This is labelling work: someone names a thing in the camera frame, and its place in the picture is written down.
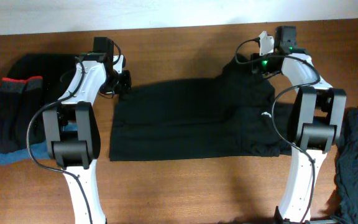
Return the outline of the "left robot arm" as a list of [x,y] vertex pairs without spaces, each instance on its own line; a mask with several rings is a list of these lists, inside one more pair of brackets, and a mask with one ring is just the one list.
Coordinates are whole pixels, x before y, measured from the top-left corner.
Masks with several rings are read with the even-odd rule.
[[93,111],[98,95],[131,89],[125,56],[107,37],[95,37],[91,52],[79,54],[76,72],[59,99],[42,112],[48,154],[57,163],[70,191],[75,223],[106,223],[101,207],[96,164],[101,137]]

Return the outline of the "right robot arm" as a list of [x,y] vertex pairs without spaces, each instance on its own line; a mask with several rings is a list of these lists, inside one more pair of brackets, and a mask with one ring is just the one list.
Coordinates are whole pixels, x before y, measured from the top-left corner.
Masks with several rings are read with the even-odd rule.
[[291,83],[296,99],[281,138],[291,147],[287,185],[275,209],[274,223],[311,223],[311,203],[318,173],[341,135],[347,95],[315,69],[309,53],[297,46],[296,28],[279,26],[274,35],[255,38],[259,52],[250,61],[263,72],[279,72]]

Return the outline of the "black t-shirt with logo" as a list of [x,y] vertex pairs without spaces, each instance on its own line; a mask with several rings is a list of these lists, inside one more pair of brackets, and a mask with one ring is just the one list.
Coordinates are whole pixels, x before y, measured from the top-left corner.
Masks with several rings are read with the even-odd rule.
[[166,161],[289,155],[281,138],[292,106],[252,73],[243,55],[214,78],[139,86],[119,97],[110,138],[111,161]]

